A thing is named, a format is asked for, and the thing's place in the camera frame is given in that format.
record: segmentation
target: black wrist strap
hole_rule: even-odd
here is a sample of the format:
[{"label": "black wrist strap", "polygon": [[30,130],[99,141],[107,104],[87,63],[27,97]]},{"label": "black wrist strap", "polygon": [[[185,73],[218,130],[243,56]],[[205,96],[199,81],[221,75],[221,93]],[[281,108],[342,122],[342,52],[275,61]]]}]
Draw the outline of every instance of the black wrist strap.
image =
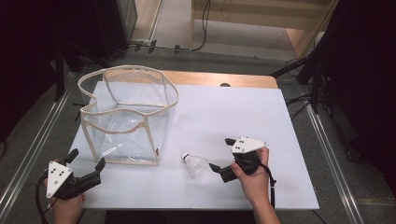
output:
[{"label": "black wrist strap", "polygon": [[259,163],[260,167],[264,168],[265,172],[270,176],[270,187],[271,187],[271,205],[273,208],[275,208],[275,183],[276,180],[272,177],[270,168],[268,168],[266,165],[262,164],[261,162]]}]

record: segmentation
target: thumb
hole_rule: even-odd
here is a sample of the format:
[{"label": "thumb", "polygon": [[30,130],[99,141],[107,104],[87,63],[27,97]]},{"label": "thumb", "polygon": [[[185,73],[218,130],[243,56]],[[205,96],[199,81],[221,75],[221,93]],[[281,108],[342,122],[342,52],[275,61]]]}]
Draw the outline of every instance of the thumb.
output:
[{"label": "thumb", "polygon": [[236,175],[236,177],[242,178],[245,176],[245,172],[235,162],[231,163],[231,169],[233,170],[233,173]]}]

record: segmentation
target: gray carpet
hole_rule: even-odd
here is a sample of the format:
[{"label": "gray carpet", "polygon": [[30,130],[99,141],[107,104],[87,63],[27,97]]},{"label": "gray carpet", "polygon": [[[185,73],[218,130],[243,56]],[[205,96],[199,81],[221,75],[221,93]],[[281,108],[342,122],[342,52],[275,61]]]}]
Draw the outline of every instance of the gray carpet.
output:
[{"label": "gray carpet", "polygon": [[[156,50],[148,54],[146,50],[141,50],[121,55],[112,63],[113,65],[139,64],[162,70],[265,75],[283,67],[285,62],[202,52],[181,52],[175,55],[172,51]],[[98,69],[100,67],[96,65],[86,65],[83,74]],[[82,102],[77,87],[77,80],[81,75],[74,74],[73,76],[75,76],[75,79],[70,86],[70,95],[64,105],[64,109],[53,126],[40,156],[27,177],[5,223],[39,223],[34,197],[36,181],[43,170],[47,168],[50,160],[61,158],[67,154],[79,125],[79,121],[74,121],[78,115],[79,107],[73,105],[73,103]],[[280,77],[278,85],[287,99],[302,95],[300,87],[290,75]],[[0,161],[0,169],[2,171],[0,190],[4,190],[19,167],[25,152],[34,141],[35,135],[46,117],[46,113],[50,111],[54,95],[54,88],[48,90],[7,139],[8,152],[5,158]],[[302,103],[291,105],[290,113],[297,111],[301,106]],[[369,164],[357,164],[348,160],[346,145],[338,134],[332,118],[323,112],[320,115],[332,145],[336,149],[337,159],[357,199],[393,198],[382,175],[374,167]],[[316,133],[305,110],[293,120],[293,126],[312,184],[318,189],[317,197],[320,209],[317,213],[326,223],[348,223],[349,220],[340,194],[334,185],[329,166],[325,161]],[[396,220],[394,206],[362,205],[361,211],[366,223],[395,223]],[[105,214],[105,211],[88,210],[81,223],[104,223]],[[323,223],[313,211],[277,211],[277,214],[282,223]],[[177,219],[173,219],[172,223],[183,222],[177,222]]]}]

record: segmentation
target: white tabletop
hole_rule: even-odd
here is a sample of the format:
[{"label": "white tabletop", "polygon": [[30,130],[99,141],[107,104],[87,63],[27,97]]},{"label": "white tabletop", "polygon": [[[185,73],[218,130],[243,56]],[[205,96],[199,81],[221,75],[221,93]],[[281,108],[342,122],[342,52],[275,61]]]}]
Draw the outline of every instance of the white tabletop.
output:
[{"label": "white tabletop", "polygon": [[[159,166],[108,163],[102,183],[86,192],[85,208],[247,210],[238,180],[223,183],[210,169],[192,178],[183,152],[221,167],[233,155],[225,138],[248,136],[269,143],[276,209],[318,209],[318,201],[281,90],[177,85],[179,103],[160,151]],[[96,162],[81,128],[69,164],[75,176]]]}]

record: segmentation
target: person's arm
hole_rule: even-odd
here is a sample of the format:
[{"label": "person's arm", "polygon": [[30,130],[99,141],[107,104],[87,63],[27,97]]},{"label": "person's arm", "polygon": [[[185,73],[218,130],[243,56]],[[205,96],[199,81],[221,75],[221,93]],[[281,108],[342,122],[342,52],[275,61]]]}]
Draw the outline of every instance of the person's arm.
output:
[{"label": "person's arm", "polygon": [[[262,164],[268,166],[269,150],[263,147],[258,150]],[[246,175],[235,162],[231,164],[233,172],[242,185],[245,196],[250,201],[258,224],[279,223],[275,210],[268,197],[268,174],[259,167],[253,175]]]},{"label": "person's arm", "polygon": [[52,214],[54,224],[76,224],[81,214],[82,203],[85,201],[85,195],[80,194],[75,198],[64,201],[62,199],[50,198],[49,203],[53,204]]}]

